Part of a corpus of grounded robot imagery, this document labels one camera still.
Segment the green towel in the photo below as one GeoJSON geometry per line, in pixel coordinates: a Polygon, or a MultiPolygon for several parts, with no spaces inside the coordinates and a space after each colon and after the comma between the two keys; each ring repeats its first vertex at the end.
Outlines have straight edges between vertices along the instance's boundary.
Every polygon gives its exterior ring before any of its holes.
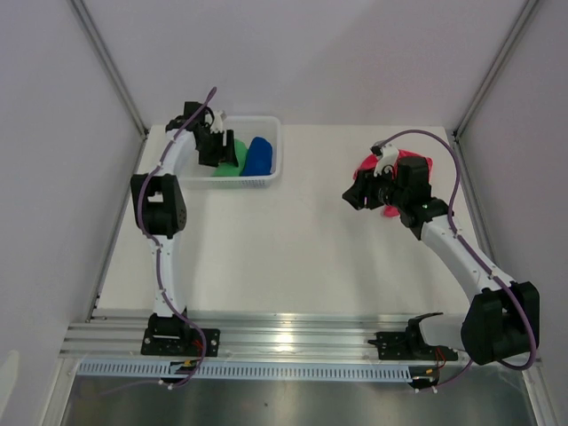
{"type": "Polygon", "coordinates": [[[229,152],[228,162],[221,162],[213,171],[213,178],[239,177],[244,170],[248,155],[248,147],[239,139],[233,141],[233,149],[229,152]]]}

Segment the white plastic basket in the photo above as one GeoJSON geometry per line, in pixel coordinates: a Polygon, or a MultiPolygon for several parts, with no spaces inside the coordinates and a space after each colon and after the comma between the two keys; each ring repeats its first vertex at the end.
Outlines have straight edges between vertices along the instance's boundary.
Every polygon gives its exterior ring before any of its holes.
{"type": "Polygon", "coordinates": [[[274,183],[282,169],[280,120],[273,116],[230,116],[225,128],[233,132],[239,165],[211,168],[193,158],[179,178],[182,185],[192,189],[250,189],[274,183]]]}

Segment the blue towel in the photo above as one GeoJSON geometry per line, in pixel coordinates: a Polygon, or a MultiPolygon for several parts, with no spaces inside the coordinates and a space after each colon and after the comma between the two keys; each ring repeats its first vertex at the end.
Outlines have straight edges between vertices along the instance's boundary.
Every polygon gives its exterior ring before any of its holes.
{"type": "Polygon", "coordinates": [[[248,147],[248,155],[242,177],[269,176],[272,171],[272,144],[262,137],[255,137],[248,147]]]}

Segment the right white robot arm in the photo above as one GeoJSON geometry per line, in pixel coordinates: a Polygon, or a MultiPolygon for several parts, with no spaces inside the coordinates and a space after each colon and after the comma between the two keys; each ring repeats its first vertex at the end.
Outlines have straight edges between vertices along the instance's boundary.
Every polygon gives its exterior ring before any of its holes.
{"type": "Polygon", "coordinates": [[[382,173],[358,170],[343,199],[356,210],[394,207],[414,237],[433,251],[456,278],[469,300],[464,316],[441,312],[408,321],[406,350],[425,358],[437,347],[464,351],[480,366],[523,353],[530,367],[536,358],[540,295],[529,281],[518,283],[457,227],[449,206],[431,193],[429,167],[423,157],[404,157],[382,173]]]}

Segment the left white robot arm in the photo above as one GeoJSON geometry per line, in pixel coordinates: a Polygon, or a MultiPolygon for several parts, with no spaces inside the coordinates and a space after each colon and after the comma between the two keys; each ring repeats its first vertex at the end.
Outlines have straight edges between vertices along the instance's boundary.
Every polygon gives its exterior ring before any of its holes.
{"type": "Polygon", "coordinates": [[[186,297],[178,287],[178,245],[188,213],[178,174],[191,157],[216,168],[223,163],[237,167],[240,161],[232,130],[224,129],[224,114],[209,102],[187,101],[181,115],[165,128],[166,145],[154,168],[130,178],[135,223],[148,239],[157,289],[154,314],[160,320],[179,320],[188,328],[197,326],[186,315],[186,297]]]}

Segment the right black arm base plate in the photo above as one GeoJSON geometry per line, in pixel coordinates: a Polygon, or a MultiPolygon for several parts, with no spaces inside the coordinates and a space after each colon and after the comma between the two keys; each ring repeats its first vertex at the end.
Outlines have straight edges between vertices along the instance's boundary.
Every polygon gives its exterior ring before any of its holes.
{"type": "Polygon", "coordinates": [[[446,346],[429,345],[420,334],[421,321],[438,315],[441,315],[441,312],[411,318],[404,331],[376,332],[375,337],[367,343],[376,348],[380,360],[457,361],[456,351],[446,346]]]}

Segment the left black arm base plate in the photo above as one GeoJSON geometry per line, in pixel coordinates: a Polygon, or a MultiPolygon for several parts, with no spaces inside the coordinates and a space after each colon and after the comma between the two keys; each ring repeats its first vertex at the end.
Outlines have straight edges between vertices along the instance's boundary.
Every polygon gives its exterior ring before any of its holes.
{"type": "MultiPolygon", "coordinates": [[[[202,332],[207,346],[205,357],[215,358],[218,354],[221,331],[216,328],[204,328],[202,332]]],[[[203,353],[203,342],[199,332],[194,329],[183,332],[182,335],[153,335],[147,329],[140,353],[144,356],[200,357],[203,353]]]]}

